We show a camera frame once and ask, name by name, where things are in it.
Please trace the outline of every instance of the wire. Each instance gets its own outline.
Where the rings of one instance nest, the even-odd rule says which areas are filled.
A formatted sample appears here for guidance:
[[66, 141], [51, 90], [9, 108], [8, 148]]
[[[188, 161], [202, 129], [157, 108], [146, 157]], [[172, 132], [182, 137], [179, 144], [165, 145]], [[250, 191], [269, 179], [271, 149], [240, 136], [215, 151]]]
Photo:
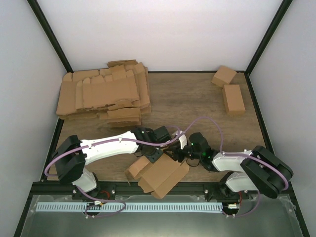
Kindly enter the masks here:
[[253, 209], [251, 209], [250, 211], [248, 211], [248, 212], [246, 212], [246, 213], [244, 213], [244, 214], [241, 214], [241, 215], [238, 215], [238, 213], [237, 213], [237, 215], [228, 215], [228, 214], [226, 214], [224, 211], [222, 211], [223, 212], [223, 214], [225, 215], [225, 216], [233, 216], [233, 217], [243, 217], [243, 216], [247, 216], [247, 215], [249, 215], [249, 214], [251, 214], [252, 212], [254, 212], [256, 209], [257, 209], [257, 207], [259, 206], [259, 203], [260, 203], [260, 193], [259, 193], [259, 191], [258, 191], [258, 196], [257, 196], [257, 202], [256, 202], [256, 205], [253, 207]]
[[200, 164], [200, 160], [198, 160], [198, 163], [197, 163], [197, 165], [190, 165], [189, 163], [188, 163], [188, 159], [186, 160], [186, 163], [187, 163], [187, 165], [189, 166], [189, 167], [198, 167], [198, 165]]
[[[77, 189], [84, 195], [86, 196], [87, 198], [91, 199], [91, 200], [94, 200], [94, 201], [100, 201], [102, 203], [109, 203], [109, 202], [115, 202], [115, 203], [122, 203], [123, 204], [123, 207], [116, 211], [116, 212], [113, 212], [113, 213], [110, 213], [110, 214], [107, 214], [107, 215], [102, 215], [102, 216], [96, 216], [96, 217], [109, 217], [109, 216], [113, 216], [113, 215], [116, 215], [120, 212], [122, 212], [123, 210], [126, 209], [126, 202], [124, 201], [120, 201], [120, 200], [105, 200], [105, 199], [98, 199], [98, 198], [95, 198], [95, 197], [92, 197], [90, 196], [89, 194], [87, 194], [85, 191], [83, 191], [80, 187], [77, 186]], [[92, 208], [93, 206], [90, 206], [90, 207], [87, 207], [87, 209], [85, 210], [85, 215], [87, 216], [87, 210], [89, 208]]]

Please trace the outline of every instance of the flattened cardboard box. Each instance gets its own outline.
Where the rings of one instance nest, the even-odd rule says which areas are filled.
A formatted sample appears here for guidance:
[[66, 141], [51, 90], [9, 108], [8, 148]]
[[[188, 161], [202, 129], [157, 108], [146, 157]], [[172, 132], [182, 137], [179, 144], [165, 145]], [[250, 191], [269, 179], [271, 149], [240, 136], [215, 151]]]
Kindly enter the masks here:
[[219, 70], [215, 73], [212, 79], [212, 83], [220, 87], [223, 87], [224, 85], [231, 83], [236, 73], [237, 72], [235, 72], [233, 69], [221, 66]]
[[86, 78], [82, 83], [83, 109], [98, 109], [121, 100], [139, 100], [135, 79], [124, 78], [105, 82], [102, 76]]
[[168, 192], [189, 172], [190, 167], [184, 162], [174, 161], [163, 154], [155, 163], [150, 163], [146, 157], [140, 157], [132, 164], [125, 174], [131, 178], [139, 179], [138, 185], [145, 193], [162, 199]]
[[106, 119], [110, 127], [141, 125], [140, 108], [123, 108], [107, 112], [99, 112], [99, 119]]
[[239, 85], [224, 85], [224, 104], [227, 114], [243, 115], [246, 111]]
[[[126, 72], [129, 70], [133, 71], [133, 74], [135, 76], [137, 91], [139, 93], [140, 108], [144, 109], [150, 106], [148, 70], [146, 71], [143, 63], [137, 63], [136, 60], [121, 60], [121, 61], [109, 62], [108, 66], [111, 66], [111, 65], [116, 65], [116, 67], [124, 66]], [[147, 110], [144, 110], [144, 112], [150, 113], [150, 108]]]
[[60, 87], [59, 100], [57, 105], [57, 115], [66, 116], [76, 113], [76, 86], [73, 81], [73, 74], [67, 73], [63, 77]]

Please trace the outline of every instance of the cardboard box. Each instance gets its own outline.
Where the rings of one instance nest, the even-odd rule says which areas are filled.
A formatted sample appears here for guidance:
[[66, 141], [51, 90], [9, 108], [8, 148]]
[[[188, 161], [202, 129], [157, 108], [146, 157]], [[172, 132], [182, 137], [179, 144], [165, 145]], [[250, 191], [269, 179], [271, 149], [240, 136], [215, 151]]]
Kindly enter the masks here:
[[123, 108], [107, 112], [99, 112], [99, 119], [105, 119], [110, 127], [141, 125], [140, 108]]
[[224, 104], [227, 114], [243, 115], [246, 111], [239, 85], [224, 85]]
[[141, 108], [150, 113], [148, 69], [136, 60], [109, 62], [108, 69], [67, 73], [62, 81], [57, 115], [61, 119], [106, 119], [111, 126], [140, 125], [140, 114], [108, 118], [107, 111]]
[[76, 112], [76, 86], [72, 73], [64, 75], [60, 87], [57, 115], [66, 116]]
[[138, 62], [135, 59], [132, 60], [120, 60], [120, 61], [112, 61], [108, 62], [107, 65], [109, 68], [119, 65], [136, 65]]
[[215, 73], [212, 79], [212, 83], [220, 87], [223, 87], [224, 85], [231, 83], [236, 73], [237, 72], [235, 72], [233, 69], [221, 66], [219, 70]]
[[100, 75], [99, 70], [76, 71], [73, 74], [73, 81], [80, 81], [85, 78], [92, 78]]
[[145, 193], [150, 193], [162, 199], [189, 172], [189, 166], [174, 161], [163, 154], [155, 163], [150, 163], [146, 157], [140, 157], [132, 164], [125, 174], [127, 179], [140, 179], [138, 185]]

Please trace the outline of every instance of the wooden table surface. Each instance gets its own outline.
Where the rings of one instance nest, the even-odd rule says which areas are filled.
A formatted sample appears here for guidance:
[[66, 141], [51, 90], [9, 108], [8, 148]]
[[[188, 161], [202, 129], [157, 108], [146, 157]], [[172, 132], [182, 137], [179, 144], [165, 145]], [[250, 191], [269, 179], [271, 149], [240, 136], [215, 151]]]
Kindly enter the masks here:
[[[223, 150], [239, 152], [263, 145], [264, 141], [250, 97], [244, 74], [238, 73], [232, 84], [240, 84], [246, 112], [239, 117], [226, 114], [222, 88], [211, 83], [212, 73], [152, 73], [149, 74], [152, 112], [142, 116], [142, 125], [156, 129], [163, 125], [176, 125], [184, 130], [200, 116], [213, 118], [224, 134]], [[66, 120], [57, 147], [71, 135], [79, 139], [99, 139], [119, 135], [130, 128], [109, 128], [105, 121], [94, 119]], [[201, 132], [209, 145], [219, 149], [220, 134], [216, 126], [207, 119], [199, 120], [188, 131], [187, 138]], [[135, 155], [118, 155], [89, 164], [86, 168], [94, 172], [99, 180], [126, 181], [124, 171], [137, 160]], [[56, 173], [53, 166], [51, 174]], [[190, 167], [182, 181], [220, 181], [226, 172], [208, 172], [201, 165]]]

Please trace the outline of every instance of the purple cable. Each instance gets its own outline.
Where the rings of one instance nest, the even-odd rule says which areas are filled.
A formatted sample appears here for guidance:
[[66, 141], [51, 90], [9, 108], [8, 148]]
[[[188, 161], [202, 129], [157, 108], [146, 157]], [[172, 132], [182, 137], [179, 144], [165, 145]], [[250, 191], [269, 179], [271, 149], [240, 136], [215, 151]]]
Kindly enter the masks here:
[[243, 154], [243, 153], [226, 153], [225, 152], [225, 156], [240, 156], [240, 157], [246, 157], [246, 158], [249, 158], [249, 159], [252, 159], [262, 165], [264, 165], [265, 167], [269, 168], [270, 170], [272, 170], [274, 173], [276, 173], [278, 176], [280, 176], [280, 178], [283, 180], [284, 182], [284, 189], [283, 190], [287, 190], [288, 189], [288, 181], [286, 179], [286, 177], [280, 172], [278, 171], [277, 169], [275, 169], [273, 166], [269, 165], [268, 163], [256, 158], [256, 157], [251, 157], [247, 154]]
[[[109, 203], [109, 202], [115, 202], [115, 203], [122, 203], [123, 204], [123, 207], [116, 211], [116, 212], [113, 212], [113, 213], [110, 213], [110, 214], [107, 214], [107, 215], [102, 215], [102, 216], [95, 216], [96, 218], [99, 218], [99, 217], [108, 217], [108, 216], [113, 216], [113, 215], [116, 215], [118, 213], [120, 213], [121, 211], [125, 210], [126, 209], [126, 203], [124, 201], [119, 201], [119, 200], [105, 200], [105, 199], [98, 199], [98, 198], [95, 198], [95, 197], [92, 197], [90, 196], [89, 194], [87, 194], [85, 191], [83, 191], [80, 187], [77, 186], [77, 189], [83, 194], [85, 195], [87, 198], [91, 199], [91, 200], [94, 200], [94, 201], [100, 201], [100, 202], [103, 202], [103, 203]], [[85, 215], [87, 215], [87, 211], [89, 208], [92, 208], [93, 206], [89, 206], [87, 207], [87, 209], [84, 211]]]
[[251, 209], [250, 211], [248, 211], [247, 213], [244, 213], [244, 214], [241, 214], [241, 215], [236, 215], [235, 217], [243, 217], [243, 216], [247, 216], [249, 214], [251, 214], [252, 212], [254, 212], [257, 207], [259, 206], [259, 202], [260, 202], [260, 193], [258, 191], [258, 196], [257, 196], [257, 202], [256, 202], [256, 205], [253, 207], [253, 209]]

